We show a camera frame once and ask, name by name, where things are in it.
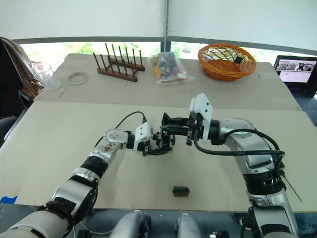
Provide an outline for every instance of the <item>table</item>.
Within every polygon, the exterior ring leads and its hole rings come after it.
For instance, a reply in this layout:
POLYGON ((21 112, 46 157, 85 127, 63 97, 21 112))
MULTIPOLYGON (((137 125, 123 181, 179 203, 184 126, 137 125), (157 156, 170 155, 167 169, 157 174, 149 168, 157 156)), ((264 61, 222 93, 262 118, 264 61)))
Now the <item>table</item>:
POLYGON ((70 54, 57 69, 54 77, 63 81, 57 91, 42 92, 36 101, 129 104, 143 106, 188 107, 190 100, 205 92, 217 109, 300 110, 301 108, 269 63, 258 63, 252 75, 233 82, 208 78, 198 60, 182 59, 193 83, 157 85, 147 59, 146 71, 138 72, 138 82, 129 82, 97 73, 92 55, 70 54), (71 85, 67 77, 77 71, 88 79, 71 85))
MULTIPOLYGON (((159 128, 162 114, 187 117, 187 108, 36 101, 0 149, 2 196, 17 204, 41 205, 91 152, 95 142, 128 113, 141 110, 159 128)), ((245 118, 276 140, 286 152, 286 174, 301 196, 288 189, 294 212, 316 209, 316 128, 301 111, 216 109, 214 119, 245 118)), ((133 116, 122 130, 134 130, 133 116)), ((217 146, 217 150, 227 150, 217 146)), ((246 211, 242 175, 232 157, 203 154, 177 136, 173 150, 162 156, 119 151, 99 186, 97 208, 246 211), (188 186, 189 197, 173 197, 175 185, 188 186)))

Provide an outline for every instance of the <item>laptop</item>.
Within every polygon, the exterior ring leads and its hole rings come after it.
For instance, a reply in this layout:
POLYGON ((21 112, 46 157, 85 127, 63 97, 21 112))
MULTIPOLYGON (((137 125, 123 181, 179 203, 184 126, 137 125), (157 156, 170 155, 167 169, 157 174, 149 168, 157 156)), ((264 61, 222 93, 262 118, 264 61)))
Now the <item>laptop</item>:
POLYGON ((317 57, 277 56, 274 68, 317 126, 317 57))

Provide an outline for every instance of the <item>window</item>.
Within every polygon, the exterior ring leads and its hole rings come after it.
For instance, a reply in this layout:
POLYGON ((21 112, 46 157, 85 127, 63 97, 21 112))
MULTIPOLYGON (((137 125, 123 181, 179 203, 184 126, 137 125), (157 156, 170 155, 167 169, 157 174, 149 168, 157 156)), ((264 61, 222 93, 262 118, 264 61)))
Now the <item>window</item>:
MULTIPOLYGON (((207 44, 199 44, 199 43, 184 43, 184 42, 172 42, 171 43, 171 51, 173 51, 176 56, 180 59, 195 59, 197 60, 198 51, 200 48, 206 46, 207 44)), ((242 47, 246 51, 248 51, 257 62, 269 62, 274 65, 276 57, 278 55, 285 56, 310 56, 316 57, 312 55, 305 55, 300 53, 292 53, 292 52, 283 52, 283 51, 271 51, 264 49, 255 49, 255 48, 246 48, 242 47)))
MULTIPOLYGON (((139 50, 141 50, 143 57, 149 57, 160 52, 160 42, 107 42, 110 54, 112 54, 112 44, 117 56, 120 55, 119 46, 123 55, 126 55, 125 47, 128 49, 130 56, 132 55, 132 49, 134 49, 136 56, 139 55, 139 50)), ((68 54, 92 55, 95 52, 96 54, 107 55, 104 42, 38 43, 22 44, 21 46, 31 60, 51 65, 54 71, 63 63, 68 54)))

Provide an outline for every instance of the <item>black cable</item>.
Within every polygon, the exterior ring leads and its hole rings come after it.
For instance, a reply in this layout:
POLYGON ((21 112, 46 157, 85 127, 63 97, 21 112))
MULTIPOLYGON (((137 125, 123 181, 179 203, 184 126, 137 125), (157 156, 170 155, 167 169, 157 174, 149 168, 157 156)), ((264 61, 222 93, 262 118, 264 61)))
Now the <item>black cable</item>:
POLYGON ((196 129, 195 132, 194 132, 194 145, 199 151, 201 151, 203 153, 206 153, 206 154, 222 155, 222 156, 284 155, 285 154, 284 151, 280 151, 280 150, 246 150, 246 151, 214 151, 214 150, 207 150, 207 149, 204 149, 204 148, 200 147, 200 145, 198 144, 198 132, 199 132, 198 129, 196 129))
POLYGON ((275 174, 279 175, 280 174, 280 167, 282 165, 282 159, 283 159, 283 155, 279 155, 276 159, 276 163, 275 163, 275 174))
POLYGON ((147 152, 147 154, 148 155, 164 155, 164 154, 168 153, 170 150, 171 150, 171 148, 168 148, 168 149, 160 148, 160 149, 155 149, 155 150, 149 150, 147 152))
POLYGON ((271 137, 269 137, 268 135, 260 132, 260 131, 257 131, 257 130, 253 130, 253 129, 235 129, 235 130, 231 130, 229 131, 228 133, 226 133, 224 136, 223 136, 223 139, 224 141, 226 141, 227 137, 232 134, 232 133, 236 133, 236 132, 249 132, 249 133, 253 133, 253 134, 256 134, 260 137, 263 137, 265 139, 267 139, 269 142, 271 142, 271 144, 275 147, 276 150, 279 150, 279 146, 278 144, 276 143, 275 140, 273 140, 271 137))
POLYGON ((99 144, 99 142, 103 139, 103 136, 100 137, 100 139, 97 141, 97 143, 95 144, 94 148, 99 144))
POLYGON ((122 119, 122 121, 115 127, 115 129, 117 129, 129 116, 131 116, 131 115, 133 115, 133 114, 136 114, 136 113, 142 114, 143 120, 146 120, 146 117, 145 117, 145 115, 144 115, 143 112, 141 112, 141 111, 135 111, 135 112, 132 112, 132 113, 130 113, 129 115, 127 115, 124 119, 122 119))
MULTIPOLYGON (((135 112, 132 112, 132 113, 130 113, 129 115, 127 115, 124 119, 122 119, 122 121, 119 122, 119 124, 115 127, 115 129, 117 129, 129 116, 131 116, 131 115, 133 115, 133 114, 136 114, 136 113, 142 114, 142 116, 143 116, 143 118, 142 118, 142 123, 144 123, 144 122, 146 121, 146 117, 145 117, 144 113, 141 112, 141 111, 135 111, 135 112)), ((99 144, 99 142, 100 142, 102 139, 103 139, 103 136, 96 142, 94 148, 99 144)))
POLYGON ((247 216, 245 217, 242 226, 241 226, 241 231, 240 231, 240 238, 244 237, 244 230, 246 229, 247 223, 249 222, 250 219, 250 215, 249 213, 247 214, 247 216))

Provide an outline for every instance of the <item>plastic bag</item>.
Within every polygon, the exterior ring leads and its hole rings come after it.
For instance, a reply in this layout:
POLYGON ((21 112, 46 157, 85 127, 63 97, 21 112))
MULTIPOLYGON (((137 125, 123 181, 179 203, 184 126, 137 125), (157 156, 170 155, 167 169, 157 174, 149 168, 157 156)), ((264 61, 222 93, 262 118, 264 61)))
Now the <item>plastic bag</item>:
POLYGON ((194 81, 174 52, 162 52, 150 58, 158 84, 194 81))

